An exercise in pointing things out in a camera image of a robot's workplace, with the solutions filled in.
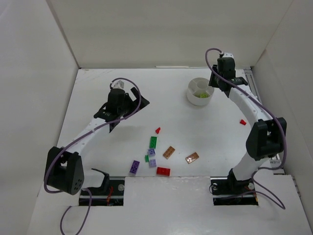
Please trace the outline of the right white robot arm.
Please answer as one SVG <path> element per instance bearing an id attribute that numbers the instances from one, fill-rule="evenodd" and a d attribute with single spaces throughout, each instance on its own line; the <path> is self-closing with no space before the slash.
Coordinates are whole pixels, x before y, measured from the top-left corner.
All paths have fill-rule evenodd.
<path id="1" fill-rule="evenodd" d="M 213 65 L 209 85 L 219 88 L 233 101 L 246 117 L 251 131 L 246 140 L 246 153 L 233 167 L 226 179 L 213 180 L 215 195 L 240 194 L 251 183 L 252 174 L 269 158 L 284 149 L 287 122 L 273 118 L 253 95 L 248 82 L 237 77 L 235 61 L 230 55 L 221 54 Z"/>

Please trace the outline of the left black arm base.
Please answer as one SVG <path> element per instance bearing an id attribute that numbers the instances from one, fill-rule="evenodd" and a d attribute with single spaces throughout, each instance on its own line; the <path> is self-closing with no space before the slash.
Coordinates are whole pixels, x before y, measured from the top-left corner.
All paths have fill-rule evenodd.
<path id="1" fill-rule="evenodd" d="M 79 194 L 79 206 L 123 206 L 125 177 L 110 176 L 93 168 L 85 174 L 82 190 Z"/>

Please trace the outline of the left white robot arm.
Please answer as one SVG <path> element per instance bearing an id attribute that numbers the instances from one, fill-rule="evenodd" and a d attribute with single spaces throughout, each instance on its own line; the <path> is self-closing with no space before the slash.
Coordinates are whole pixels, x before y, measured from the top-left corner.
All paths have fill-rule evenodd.
<path id="1" fill-rule="evenodd" d="M 65 192 L 75 195 L 83 187 L 83 150 L 99 134 L 109 134 L 123 120 L 132 117 L 150 102 L 137 86 L 131 88 L 135 96 L 118 85 L 110 88 L 108 100 L 93 115 L 85 129 L 65 147 L 52 147 L 47 154 L 44 189 L 47 193 Z"/>

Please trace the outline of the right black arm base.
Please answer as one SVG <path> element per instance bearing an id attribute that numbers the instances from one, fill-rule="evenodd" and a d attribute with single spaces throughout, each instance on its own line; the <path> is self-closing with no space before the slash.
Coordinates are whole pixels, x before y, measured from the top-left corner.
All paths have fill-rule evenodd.
<path id="1" fill-rule="evenodd" d="M 214 206 L 258 205 L 255 186 L 251 179 L 237 181 L 230 170 L 228 176 L 211 177 L 209 192 Z"/>

